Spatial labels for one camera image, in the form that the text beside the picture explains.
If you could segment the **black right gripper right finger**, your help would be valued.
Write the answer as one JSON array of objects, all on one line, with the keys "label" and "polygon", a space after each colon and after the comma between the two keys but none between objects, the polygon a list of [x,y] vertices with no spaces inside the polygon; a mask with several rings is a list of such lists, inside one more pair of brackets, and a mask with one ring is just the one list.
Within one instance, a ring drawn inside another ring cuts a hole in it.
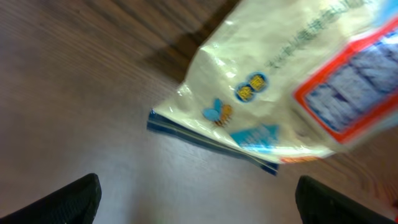
[{"label": "black right gripper right finger", "polygon": [[395,224],[308,175],[299,178],[295,202],[303,224]]}]

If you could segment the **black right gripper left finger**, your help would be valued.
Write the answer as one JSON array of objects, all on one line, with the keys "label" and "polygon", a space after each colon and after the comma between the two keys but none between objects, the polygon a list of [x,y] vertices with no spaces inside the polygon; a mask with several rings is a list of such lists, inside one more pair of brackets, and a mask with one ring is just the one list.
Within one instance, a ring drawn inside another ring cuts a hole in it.
[{"label": "black right gripper left finger", "polygon": [[90,173],[46,197],[1,218],[1,224],[92,224],[102,196],[97,174]]}]

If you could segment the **yellow snack bag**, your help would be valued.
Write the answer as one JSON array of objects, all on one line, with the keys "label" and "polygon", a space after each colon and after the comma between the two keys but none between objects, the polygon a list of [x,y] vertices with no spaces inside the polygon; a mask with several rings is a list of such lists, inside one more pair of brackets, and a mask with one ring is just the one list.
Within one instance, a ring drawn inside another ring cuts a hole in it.
[{"label": "yellow snack bag", "polygon": [[397,2],[378,0],[240,2],[147,120],[270,174],[396,126]]}]

